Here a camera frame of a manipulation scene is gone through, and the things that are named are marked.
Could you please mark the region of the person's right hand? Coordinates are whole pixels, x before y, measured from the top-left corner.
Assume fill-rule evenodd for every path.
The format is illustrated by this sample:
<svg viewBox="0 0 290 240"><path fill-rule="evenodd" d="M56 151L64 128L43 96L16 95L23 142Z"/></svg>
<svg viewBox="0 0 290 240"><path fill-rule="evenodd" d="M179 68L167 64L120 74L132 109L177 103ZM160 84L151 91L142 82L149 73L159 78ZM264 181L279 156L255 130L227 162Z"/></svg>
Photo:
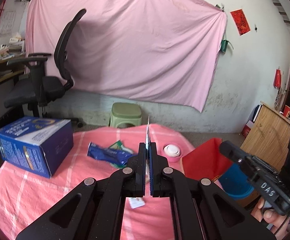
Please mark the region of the person's right hand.
<svg viewBox="0 0 290 240"><path fill-rule="evenodd" d="M265 203L263 197L261 197L256 204L256 206L251 211L251 215L257 219L259 222L265 220L268 224L272 224L270 231L275 234L276 239L284 239L288 234L288 224L290 217L280 216L278 213L272 210L266 210L264 213L261 212L261 209Z"/></svg>

